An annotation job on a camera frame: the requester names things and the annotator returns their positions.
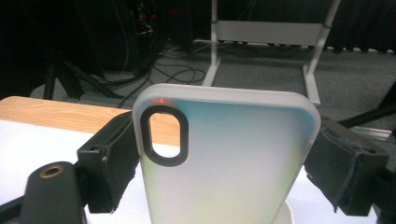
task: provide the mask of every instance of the black equipment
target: black equipment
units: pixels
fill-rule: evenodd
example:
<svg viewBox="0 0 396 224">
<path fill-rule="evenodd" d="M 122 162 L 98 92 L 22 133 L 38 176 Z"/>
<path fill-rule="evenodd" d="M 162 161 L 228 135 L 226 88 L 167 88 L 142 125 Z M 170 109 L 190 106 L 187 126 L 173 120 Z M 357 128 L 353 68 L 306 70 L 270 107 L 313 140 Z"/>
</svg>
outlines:
<svg viewBox="0 0 396 224">
<path fill-rule="evenodd" d="M 52 99 L 56 77 L 71 98 L 84 92 L 79 79 L 122 98 L 92 75 L 106 79 L 105 70 L 118 70 L 142 77 L 163 47 L 156 0 L 17 0 L 9 6 L 48 64 L 45 99 Z"/>
<path fill-rule="evenodd" d="M 165 34 L 180 48 L 191 51 L 192 41 L 210 39 L 210 0 L 174 0 L 162 2 Z"/>
<path fill-rule="evenodd" d="M 334 210 L 367 216 L 373 206 L 377 223 L 388 224 L 396 223 L 396 174 L 387 169 L 388 161 L 389 154 L 381 148 L 331 119 L 322 119 L 304 167 Z M 138 162 L 127 112 L 78 150 L 75 165 L 55 162 L 34 171 L 26 194 L 0 206 L 0 223 L 19 217 L 22 224 L 82 224 L 86 204 L 92 213 L 114 212 Z"/>
</svg>

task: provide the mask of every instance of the white stand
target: white stand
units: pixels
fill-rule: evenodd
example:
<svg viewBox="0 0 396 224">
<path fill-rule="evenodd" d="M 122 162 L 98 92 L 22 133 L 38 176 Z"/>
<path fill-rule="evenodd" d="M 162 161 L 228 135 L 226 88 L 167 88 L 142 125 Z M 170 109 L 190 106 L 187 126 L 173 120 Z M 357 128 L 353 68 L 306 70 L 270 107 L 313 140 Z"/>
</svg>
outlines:
<svg viewBox="0 0 396 224">
<path fill-rule="evenodd" d="M 333 0 L 323 24 L 260 21 L 218 21 L 218 1 L 212 0 L 211 64 L 203 86 L 211 86 L 219 68 L 218 39 L 256 43 L 276 43 L 315 46 L 309 65 L 304 65 L 304 81 L 309 100 L 320 106 L 318 88 L 314 77 L 320 54 L 332 28 L 341 0 Z"/>
</svg>

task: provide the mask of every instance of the black curtain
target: black curtain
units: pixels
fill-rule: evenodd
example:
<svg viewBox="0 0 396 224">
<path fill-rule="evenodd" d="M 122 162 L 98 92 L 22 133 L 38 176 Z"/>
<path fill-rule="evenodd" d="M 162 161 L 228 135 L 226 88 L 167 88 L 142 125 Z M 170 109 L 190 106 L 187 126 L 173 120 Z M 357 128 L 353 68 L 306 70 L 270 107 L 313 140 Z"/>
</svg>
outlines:
<svg viewBox="0 0 396 224">
<path fill-rule="evenodd" d="M 341 1 L 326 45 L 337 52 L 354 48 L 396 52 L 396 1 Z"/>
<path fill-rule="evenodd" d="M 0 1 L 0 100 L 29 96 L 44 83 L 48 59 L 30 32 L 14 2 Z"/>
<path fill-rule="evenodd" d="M 321 23 L 331 3 L 332 0 L 219 0 L 219 19 Z M 342 0 L 326 46 L 336 52 L 354 48 L 396 52 L 396 1 Z"/>
</svg>

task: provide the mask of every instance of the metal stand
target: metal stand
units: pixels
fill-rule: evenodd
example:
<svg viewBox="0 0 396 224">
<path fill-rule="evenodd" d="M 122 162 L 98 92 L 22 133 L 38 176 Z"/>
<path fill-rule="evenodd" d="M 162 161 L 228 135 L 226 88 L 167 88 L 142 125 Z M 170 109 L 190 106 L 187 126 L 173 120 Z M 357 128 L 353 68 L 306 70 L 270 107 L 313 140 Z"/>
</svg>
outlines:
<svg viewBox="0 0 396 224">
<path fill-rule="evenodd" d="M 76 76 L 90 83 L 90 85 L 92 85 L 97 90 L 99 90 L 99 92 L 101 92 L 103 95 L 110 98 L 117 98 L 117 99 L 123 98 L 122 96 L 116 94 L 114 91 L 110 90 L 106 86 L 102 85 L 100 82 L 98 82 L 95 78 L 91 77 L 89 74 L 84 73 L 82 70 L 80 70 L 78 67 L 74 66 L 73 64 L 68 63 L 66 61 L 64 61 L 64 64 L 70 71 L 76 74 Z"/>
<path fill-rule="evenodd" d="M 70 71 L 64 69 L 60 61 L 54 59 L 53 63 L 49 66 L 49 71 L 46 74 L 46 84 L 44 88 L 43 99 L 52 100 L 55 88 L 55 78 L 61 82 L 64 90 L 70 98 L 79 99 L 84 93 L 81 88 L 77 77 L 71 74 Z"/>
<path fill-rule="evenodd" d="M 316 106 L 320 105 L 318 88 L 314 77 L 320 54 L 332 28 L 332 20 L 341 0 L 333 0 L 323 24 L 259 22 L 259 21 L 218 21 L 218 1 L 212 0 L 211 64 L 203 86 L 211 86 L 219 68 L 218 39 L 256 43 L 277 43 L 315 46 L 314 56 L 309 65 L 303 67 L 308 98 Z"/>
<path fill-rule="evenodd" d="M 395 113 L 396 113 L 396 81 L 393 83 L 392 87 L 390 87 L 390 90 L 385 95 L 384 99 L 382 100 L 378 108 L 359 114 L 358 116 L 355 116 L 350 119 L 341 120 L 339 121 L 339 123 L 346 128 L 352 128 L 351 131 L 353 131 L 354 133 L 358 133 L 359 135 L 364 136 L 367 139 L 396 143 L 395 141 L 396 128 L 393 131 L 387 131 L 387 130 L 357 127 L 358 125 L 376 119 L 382 119 L 386 116 L 390 116 Z"/>
</svg>

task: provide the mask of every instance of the black cable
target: black cable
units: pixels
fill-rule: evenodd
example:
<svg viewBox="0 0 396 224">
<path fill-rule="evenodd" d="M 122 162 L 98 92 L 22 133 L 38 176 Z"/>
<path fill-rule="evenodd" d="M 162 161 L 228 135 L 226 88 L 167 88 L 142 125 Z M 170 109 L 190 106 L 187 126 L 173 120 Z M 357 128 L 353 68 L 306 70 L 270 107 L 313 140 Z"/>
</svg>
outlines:
<svg viewBox="0 0 396 224">
<path fill-rule="evenodd" d="M 192 51 L 190 51 L 188 53 L 184 52 L 179 47 L 174 47 L 174 48 L 171 48 L 171 49 L 163 50 L 163 52 L 160 52 L 159 55 L 162 55 L 162 56 L 165 56 L 165 57 L 170 57 L 170 58 L 183 58 L 183 57 L 186 57 L 186 56 L 191 56 L 193 53 L 198 52 L 200 50 L 207 49 L 208 47 L 210 47 L 210 44 L 205 44 L 205 45 L 203 45 L 203 46 L 201 46 L 199 48 L 193 49 Z M 177 51 L 177 50 L 182 50 L 182 52 L 179 53 L 179 54 L 175 54 L 175 55 L 168 54 L 169 52 L 174 52 L 174 51 Z"/>
<path fill-rule="evenodd" d="M 129 97 L 131 97 L 134 93 L 139 91 L 140 88 L 142 88 L 149 81 L 150 76 L 151 76 L 151 69 L 149 69 L 148 74 L 146 75 L 146 79 L 138 87 L 136 87 L 133 91 L 131 91 L 128 95 L 124 96 L 120 101 L 120 103 L 117 105 L 117 108 L 121 108 L 125 103 L 125 101 L 129 99 Z"/>
<path fill-rule="evenodd" d="M 125 79 L 120 79 L 120 80 L 108 80 L 106 82 L 103 82 L 102 84 L 104 84 L 106 86 L 120 86 L 120 85 L 134 83 L 137 80 L 139 80 L 140 78 L 142 78 L 142 77 L 136 76 L 136 77 L 130 77 L 130 78 L 125 78 Z"/>
<path fill-rule="evenodd" d="M 151 76 L 148 78 L 148 82 L 149 82 L 151 85 L 157 84 L 157 83 L 155 83 L 155 82 L 151 79 Z"/>
<path fill-rule="evenodd" d="M 186 68 L 188 68 L 188 69 L 185 69 L 185 70 L 176 72 L 176 73 L 174 73 L 173 75 L 169 75 L 169 74 L 165 73 L 163 70 L 161 70 L 160 68 L 156 67 L 155 64 L 160 65 L 160 66 L 186 67 Z M 163 74 L 163 75 L 165 75 L 166 77 L 168 77 L 166 83 L 168 83 L 170 80 L 174 80 L 174 81 L 178 81 L 178 82 L 181 82 L 181 83 L 191 84 L 191 83 L 194 83 L 194 82 L 199 82 L 199 81 L 204 80 L 204 79 L 205 79 L 205 76 L 206 76 L 206 73 L 205 73 L 204 71 L 202 71 L 202 70 L 200 70 L 200 69 L 194 69 L 194 68 L 192 68 L 191 66 L 184 65 L 184 64 L 161 64 L 161 63 L 155 63 L 155 64 L 152 65 L 152 68 L 154 68 L 155 70 L 157 70 L 157 71 L 160 72 L 161 74 Z M 204 74 L 204 75 L 203 75 L 203 77 L 201 77 L 201 78 L 198 78 L 198 79 L 191 79 L 190 81 L 188 81 L 188 80 L 182 80 L 182 79 L 176 78 L 176 76 L 178 76 L 178 75 L 180 75 L 180 74 L 182 74 L 182 73 L 185 73 L 185 72 L 189 72 L 189 71 L 192 71 L 194 76 L 195 76 L 195 72 L 200 72 L 200 73 L 202 73 L 202 74 Z"/>
</svg>

